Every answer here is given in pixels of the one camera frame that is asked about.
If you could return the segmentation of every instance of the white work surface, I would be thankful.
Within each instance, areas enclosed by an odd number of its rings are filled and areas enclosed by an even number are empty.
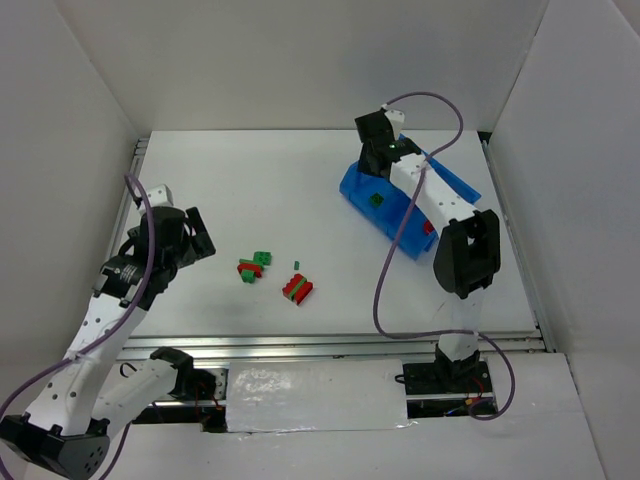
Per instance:
[[[425,150],[453,134],[407,132]],[[179,208],[197,206],[218,251],[178,273],[134,336],[374,333],[373,292],[390,240],[338,191],[360,147],[355,131],[154,132],[140,180],[147,188],[168,184]],[[475,132],[438,160],[482,193],[479,209],[500,212]],[[132,208],[127,228],[138,223]],[[487,291],[481,328],[528,334],[535,323],[504,225],[501,245],[502,270]],[[238,259],[258,250],[273,253],[272,265],[244,284]],[[450,324],[434,253],[418,262],[396,253],[380,303],[388,331]],[[314,284],[299,307],[281,292],[295,260]]]
[[[495,421],[432,418],[395,430],[252,435],[200,433],[196,425],[133,426],[109,479],[604,480],[564,356],[510,359],[516,397]],[[495,355],[489,366],[500,404],[509,389],[506,368]],[[366,394],[336,398],[335,407]],[[59,477],[29,466],[25,478]]]

